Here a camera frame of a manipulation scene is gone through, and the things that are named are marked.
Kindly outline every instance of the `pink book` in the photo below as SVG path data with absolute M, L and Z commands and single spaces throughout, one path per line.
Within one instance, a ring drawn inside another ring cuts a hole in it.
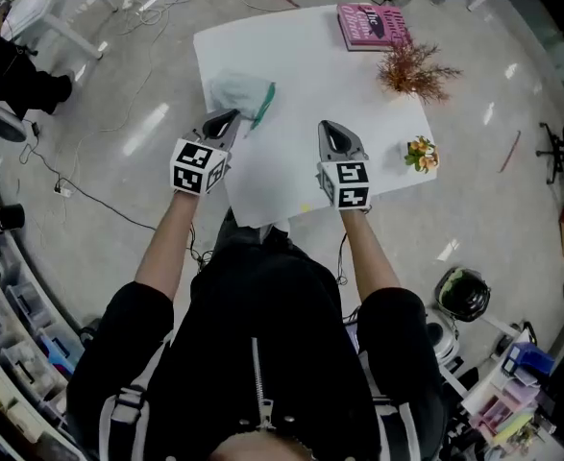
M 409 36 L 397 7 L 339 4 L 337 17 L 349 51 L 379 51 Z

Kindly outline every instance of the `metal zipper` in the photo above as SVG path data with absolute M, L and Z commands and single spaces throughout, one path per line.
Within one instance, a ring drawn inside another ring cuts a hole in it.
M 258 339 L 252 337 L 252 358 L 254 360 L 254 378 L 256 380 L 256 396 L 258 401 L 258 412 L 260 414 L 260 425 L 257 429 L 274 430 L 271 422 L 273 417 L 273 400 L 264 397 L 264 386 L 262 384 L 262 371 L 260 369 L 260 354 L 258 353 Z

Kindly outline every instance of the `marker cube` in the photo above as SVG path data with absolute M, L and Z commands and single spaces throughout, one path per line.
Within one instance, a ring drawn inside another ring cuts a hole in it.
M 228 152 L 180 138 L 170 159 L 170 185 L 193 195 L 209 193 L 224 178 L 228 160 Z
M 339 210 L 368 208 L 371 202 L 369 189 L 369 161 L 348 160 L 318 163 L 320 187 Z

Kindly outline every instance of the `black cylinder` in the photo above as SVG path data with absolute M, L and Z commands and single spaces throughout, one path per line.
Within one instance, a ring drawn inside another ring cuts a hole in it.
M 21 204 L 0 206 L 0 229 L 10 231 L 25 225 L 25 212 Z

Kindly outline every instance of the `person in black clothing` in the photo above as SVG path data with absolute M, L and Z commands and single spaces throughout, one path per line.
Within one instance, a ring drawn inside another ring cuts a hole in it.
M 80 446 L 102 460 L 436 456 L 446 414 L 425 309 L 359 210 L 341 218 L 362 300 L 360 354 L 331 272 L 284 232 L 261 241 L 238 228 L 230 210 L 164 345 L 198 200 L 174 195 L 135 281 L 114 296 L 79 361 L 67 414 Z
M 7 12 L 8 6 L 0 9 L 0 30 Z M 71 93 L 70 77 L 37 71 L 21 47 L 0 36 L 0 101 L 6 101 L 19 119 L 28 109 L 52 114 Z

